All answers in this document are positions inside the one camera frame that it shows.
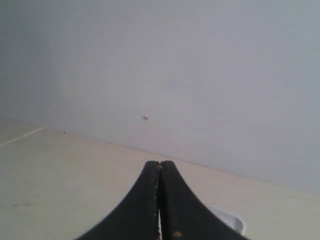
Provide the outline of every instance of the white object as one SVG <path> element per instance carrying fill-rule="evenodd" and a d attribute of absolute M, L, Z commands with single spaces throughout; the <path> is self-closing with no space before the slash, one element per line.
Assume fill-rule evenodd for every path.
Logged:
<path fill-rule="evenodd" d="M 235 215 L 233 213 L 224 211 L 216 206 L 209 205 L 209 206 L 207 206 L 207 208 L 215 216 L 217 216 L 222 222 L 227 224 L 230 228 L 232 228 L 236 232 L 240 233 L 241 235 L 245 234 L 246 223 L 241 217 L 239 217 L 238 215 Z"/>

